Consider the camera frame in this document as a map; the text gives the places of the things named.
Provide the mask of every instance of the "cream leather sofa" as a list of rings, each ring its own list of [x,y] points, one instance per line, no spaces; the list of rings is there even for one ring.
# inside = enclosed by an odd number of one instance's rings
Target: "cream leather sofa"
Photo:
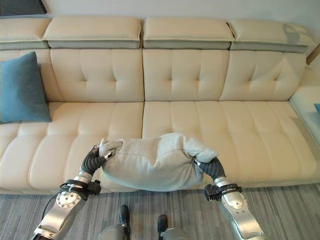
[[[132,17],[78,16],[1,19],[0,32],[0,61],[36,52],[52,118],[0,126],[3,194],[56,192],[101,138],[172,132],[216,149],[244,187],[320,180],[320,80],[301,26],[147,18],[142,34]]]

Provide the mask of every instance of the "blue object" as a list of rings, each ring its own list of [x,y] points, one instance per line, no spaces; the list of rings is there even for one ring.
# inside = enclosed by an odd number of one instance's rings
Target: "blue object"
[[[2,119],[51,122],[34,51],[2,63]]]
[[[314,106],[318,114],[320,114],[320,103],[315,103]]]

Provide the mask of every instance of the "floor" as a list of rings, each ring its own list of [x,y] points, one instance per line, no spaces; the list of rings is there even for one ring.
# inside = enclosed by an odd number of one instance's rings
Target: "floor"
[[[320,183],[250,188],[243,194],[270,240],[320,239]],[[0,195],[0,239],[28,240],[48,199],[47,195]],[[106,226],[117,223],[122,204],[131,211],[132,240],[156,240],[160,214],[167,214],[169,226],[183,228],[192,240],[233,239],[218,202],[206,201],[202,190],[92,196],[65,239],[97,239]]]

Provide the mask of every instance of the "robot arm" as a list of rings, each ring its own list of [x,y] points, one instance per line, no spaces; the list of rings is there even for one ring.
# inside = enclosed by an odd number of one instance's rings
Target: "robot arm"
[[[41,220],[30,240],[61,240],[68,233],[77,213],[85,205],[89,195],[101,191],[98,180],[92,182],[95,171],[114,156],[113,151],[99,157],[99,148],[94,146],[83,160],[81,170],[74,179],[60,186],[53,207]]]
[[[223,215],[228,220],[231,232],[236,240],[268,240],[255,217],[248,209],[248,203],[241,194],[241,187],[230,183],[219,159],[210,163],[193,159],[206,174],[212,177],[214,185],[205,186],[208,201],[217,200]]]

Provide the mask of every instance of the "headrest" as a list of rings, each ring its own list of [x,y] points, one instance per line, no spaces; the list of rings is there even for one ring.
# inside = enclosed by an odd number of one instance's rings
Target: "headrest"
[[[50,18],[6,18],[0,19],[0,50],[48,48],[42,36]]]
[[[234,41],[224,20],[196,17],[148,17],[146,49],[228,49]]]
[[[47,27],[43,40],[51,48],[138,49],[140,20],[123,16],[60,16]]]
[[[235,37],[231,50],[304,53],[315,44],[308,30],[295,23],[239,19],[229,25]]]

